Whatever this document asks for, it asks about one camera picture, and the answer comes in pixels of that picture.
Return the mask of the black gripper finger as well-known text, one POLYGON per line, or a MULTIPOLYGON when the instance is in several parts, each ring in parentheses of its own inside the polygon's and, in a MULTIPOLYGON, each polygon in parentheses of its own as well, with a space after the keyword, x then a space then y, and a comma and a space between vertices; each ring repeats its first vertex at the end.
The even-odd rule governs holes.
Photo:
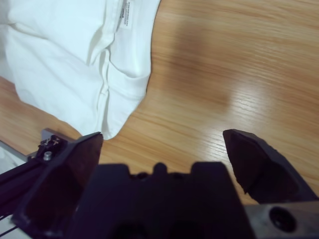
POLYGON ((11 221, 33 239, 63 239, 100 158, 103 135, 82 136, 52 160, 11 221))
POLYGON ((259 204, 319 199, 292 164, 257 135, 228 129, 223 138, 237 182, 259 204))

